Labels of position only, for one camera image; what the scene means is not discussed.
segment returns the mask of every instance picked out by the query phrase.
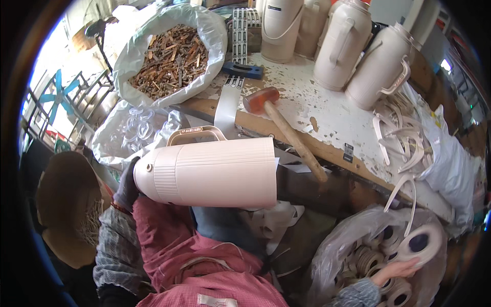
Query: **gloved hand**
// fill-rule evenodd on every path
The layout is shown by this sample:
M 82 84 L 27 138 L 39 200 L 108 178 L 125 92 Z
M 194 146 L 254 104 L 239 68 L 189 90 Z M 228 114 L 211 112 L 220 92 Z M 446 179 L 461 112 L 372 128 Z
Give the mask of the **gloved hand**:
M 133 169 L 140 157 L 131 160 L 130 165 L 123 171 L 119 180 L 118 191 L 112 196 L 115 205 L 133 212 L 133 203 L 138 198 L 139 191 L 133 179 Z

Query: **label sticker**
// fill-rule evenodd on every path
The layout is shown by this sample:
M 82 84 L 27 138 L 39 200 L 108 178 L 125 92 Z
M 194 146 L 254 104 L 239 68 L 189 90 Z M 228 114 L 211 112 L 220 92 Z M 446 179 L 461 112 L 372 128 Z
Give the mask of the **label sticker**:
M 353 146 L 349 145 L 348 143 L 344 143 L 343 159 L 349 163 L 353 163 L 353 149 Z
M 272 10 L 275 10 L 275 11 L 281 11 L 281 7 L 276 7 L 276 6 L 268 5 L 268 8 L 269 9 L 272 9 Z

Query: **denim jeans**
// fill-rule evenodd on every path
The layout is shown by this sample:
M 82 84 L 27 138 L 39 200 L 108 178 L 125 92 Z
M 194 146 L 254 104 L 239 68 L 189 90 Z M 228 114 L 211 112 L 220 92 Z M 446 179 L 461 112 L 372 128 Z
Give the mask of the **denim jeans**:
M 230 242 L 266 260 L 266 250 L 259 244 L 249 225 L 239 215 L 237 208 L 191 207 L 194 227 L 204 237 Z

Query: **scrap metal pieces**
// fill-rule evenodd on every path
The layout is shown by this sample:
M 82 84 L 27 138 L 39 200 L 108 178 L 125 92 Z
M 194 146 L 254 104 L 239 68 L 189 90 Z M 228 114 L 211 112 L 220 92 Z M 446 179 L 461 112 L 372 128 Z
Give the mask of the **scrap metal pieces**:
M 152 36 L 143 67 L 129 82 L 157 100 L 188 86 L 205 72 L 207 62 L 208 51 L 197 30 L 177 25 Z

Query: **metal strip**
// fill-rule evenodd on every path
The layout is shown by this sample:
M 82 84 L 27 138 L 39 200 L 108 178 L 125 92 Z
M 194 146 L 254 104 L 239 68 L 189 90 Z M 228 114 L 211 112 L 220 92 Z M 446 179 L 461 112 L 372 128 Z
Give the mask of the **metal strip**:
M 259 20 L 251 16 L 257 11 L 253 8 L 235 8 L 232 23 L 232 58 L 235 63 L 247 64 L 247 28 L 258 26 Z M 229 140 L 237 139 L 239 133 L 235 128 L 235 115 L 240 103 L 244 78 L 229 75 L 223 85 L 217 111 L 215 112 L 214 125 L 219 128 Z

